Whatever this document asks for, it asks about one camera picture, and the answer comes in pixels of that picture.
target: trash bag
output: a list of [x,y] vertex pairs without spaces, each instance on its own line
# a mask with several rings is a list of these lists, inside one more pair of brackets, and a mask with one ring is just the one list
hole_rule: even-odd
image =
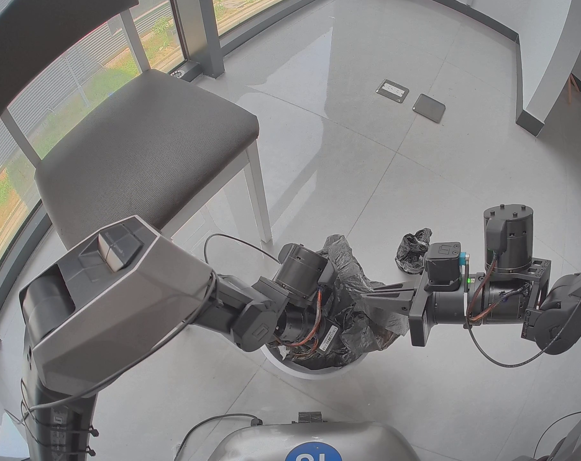
[[328,300],[323,312],[341,328],[340,345],[325,356],[314,354],[302,358],[291,355],[289,360],[312,370],[341,367],[364,353],[386,349],[408,332],[406,316],[374,308],[361,297],[361,294],[384,284],[365,276],[345,236],[327,237],[324,247],[317,252],[329,259],[338,272],[333,284],[333,298]]
[[410,275],[417,275],[423,272],[423,260],[425,253],[429,249],[431,234],[433,234],[431,229],[425,227],[416,234],[403,236],[395,257],[395,263],[397,263],[400,270]]

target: black cable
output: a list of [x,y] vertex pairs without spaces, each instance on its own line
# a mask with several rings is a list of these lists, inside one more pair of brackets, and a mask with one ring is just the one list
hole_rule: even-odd
[[178,334],[180,334],[184,330],[184,328],[186,328],[189,324],[192,324],[195,321],[195,319],[197,318],[197,316],[199,316],[199,313],[202,311],[203,307],[205,307],[208,304],[208,301],[210,299],[212,292],[214,291],[214,288],[217,288],[217,287],[218,287],[218,274],[214,270],[212,270],[211,282],[208,285],[207,291],[205,292],[205,296],[203,297],[203,301],[199,305],[199,307],[187,319],[182,321],[175,328],[175,330],[173,332],[171,332],[171,334],[167,335],[162,341],[160,341],[156,345],[154,345],[147,353],[145,353],[144,355],[142,355],[138,359],[132,361],[130,364],[123,367],[118,372],[112,374],[107,379],[103,379],[102,381],[96,383],[94,386],[91,386],[88,389],[81,391],[80,393],[78,393],[76,395],[68,396],[67,398],[64,398],[62,400],[52,401],[51,403],[42,403],[42,404],[36,404],[33,406],[26,405],[28,412],[32,413],[35,410],[41,410],[44,408],[54,408],[56,406],[64,406],[68,403],[71,403],[72,401],[79,400],[80,398],[83,398],[84,396],[87,396],[98,389],[101,389],[101,388],[104,388],[105,386],[108,386],[114,380],[118,379],[118,377],[120,377],[122,374],[124,374],[125,372],[132,369],[135,365],[140,364],[146,358],[151,356],[153,353],[160,350],[167,343],[169,343],[171,340],[173,340]]
[[184,439],[182,440],[182,443],[179,445],[178,452],[176,453],[175,457],[173,458],[173,461],[178,461],[179,455],[182,452],[182,449],[184,449],[184,446],[186,445],[188,437],[190,437],[190,434],[192,434],[197,428],[199,428],[202,425],[207,424],[208,422],[211,422],[212,420],[225,419],[228,417],[248,417],[248,418],[251,418],[253,420],[260,422],[259,425],[263,425],[263,420],[259,419],[258,417],[255,417],[254,415],[250,415],[249,413],[227,413],[225,415],[217,415],[215,417],[211,417],[209,419],[203,420],[202,422],[199,422],[193,428],[191,428],[188,431],[188,433],[184,436]]
[[522,365],[526,365],[529,364],[530,362],[536,360],[538,357],[540,357],[546,350],[548,350],[548,348],[553,345],[553,343],[555,343],[557,341],[557,339],[561,336],[561,334],[563,333],[563,330],[566,329],[566,327],[568,326],[568,324],[570,323],[570,321],[572,321],[572,318],[574,316],[574,313],[578,310],[578,308],[580,307],[580,303],[581,303],[581,298],[578,300],[578,303],[576,304],[576,306],[574,307],[574,310],[572,311],[572,313],[570,314],[570,316],[568,317],[568,320],[564,323],[564,325],[561,327],[561,329],[559,330],[559,332],[555,335],[555,337],[548,343],[548,345],[546,347],[544,347],[543,349],[540,350],[540,352],[538,352],[537,354],[535,354],[532,358],[528,358],[527,360],[523,361],[523,362],[519,362],[518,364],[504,364],[502,362],[498,362],[497,360],[495,360],[494,358],[490,357],[485,350],[483,350],[479,343],[476,341],[476,337],[474,336],[474,332],[472,331],[472,324],[470,323],[469,319],[466,317],[466,323],[467,323],[467,330],[470,332],[470,336],[472,337],[472,341],[474,342],[474,345],[476,345],[476,348],[478,348],[479,352],[482,353],[484,355],[484,357],[489,360],[490,362],[494,363],[495,365],[499,365],[500,367],[506,367],[509,369],[515,368],[515,367],[521,367]]
[[536,443],[536,448],[534,449],[534,458],[536,457],[536,452],[538,452],[538,446],[540,445],[540,441],[542,440],[542,438],[544,437],[544,434],[546,434],[548,432],[548,429],[551,428],[552,426],[554,426],[557,422],[559,422],[560,420],[563,419],[567,419],[568,417],[571,417],[572,415],[578,415],[579,413],[581,413],[581,411],[575,411],[574,413],[569,413],[568,415],[557,419],[556,421],[554,421],[552,424],[550,424],[547,427],[547,430],[545,430],[544,432],[542,432],[542,435],[540,436],[540,439],[538,439],[538,442]]
[[251,248],[260,251],[261,253],[263,253],[265,256],[269,256],[273,261],[275,261],[276,263],[280,263],[280,260],[275,257],[275,256],[271,256],[269,253],[267,253],[267,251],[262,250],[261,248],[259,248],[258,246],[255,246],[254,244],[250,244],[247,241],[244,241],[243,239],[239,239],[238,237],[233,237],[232,235],[228,235],[228,234],[222,234],[221,232],[217,232],[215,234],[210,235],[206,240],[205,240],[205,245],[203,246],[203,257],[205,259],[205,263],[210,264],[210,262],[208,261],[208,242],[210,242],[210,239],[212,237],[215,236],[220,236],[220,237],[226,237],[228,239],[233,239],[234,241],[237,242],[241,242],[242,244],[245,244],[246,246],[250,246]]

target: wooden leg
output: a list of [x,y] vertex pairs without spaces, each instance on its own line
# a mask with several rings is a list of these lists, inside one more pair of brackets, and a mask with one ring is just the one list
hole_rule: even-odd
[[260,171],[259,149],[256,142],[253,142],[247,149],[248,164],[244,167],[246,182],[248,183],[248,193],[252,202],[252,210],[256,219],[256,226],[259,230],[260,238],[263,242],[271,241],[271,223],[269,212],[267,211],[267,200],[265,199],[265,187],[263,185],[263,173]]
[[578,85],[576,84],[576,79],[574,78],[574,75],[570,74],[570,80],[572,81],[572,84],[574,85],[576,92],[580,92],[580,89],[578,88]]

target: white sticker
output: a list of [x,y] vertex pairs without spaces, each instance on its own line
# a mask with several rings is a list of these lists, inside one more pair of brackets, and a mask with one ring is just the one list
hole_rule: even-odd
[[338,329],[339,329],[338,327],[329,328],[329,332],[325,336],[325,339],[322,341],[321,346],[318,347],[319,350],[322,350],[324,352],[327,351],[327,349],[329,348],[329,345],[333,341],[333,337],[335,336],[335,333],[337,333]]
[[403,94],[405,93],[405,90],[399,87],[395,87],[394,85],[388,84],[387,82],[385,82],[382,88],[387,92],[391,92],[392,94],[395,94],[396,96],[399,97],[403,97]]

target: chair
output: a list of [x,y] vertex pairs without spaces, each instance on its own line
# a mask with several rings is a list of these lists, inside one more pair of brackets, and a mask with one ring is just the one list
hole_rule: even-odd
[[[242,169],[261,239],[271,227],[256,116],[150,69],[131,17],[138,0],[13,0],[0,15],[0,119],[35,166],[64,246],[138,214],[168,237]],[[7,107],[83,36],[120,14],[140,75],[106,98],[43,159]]]

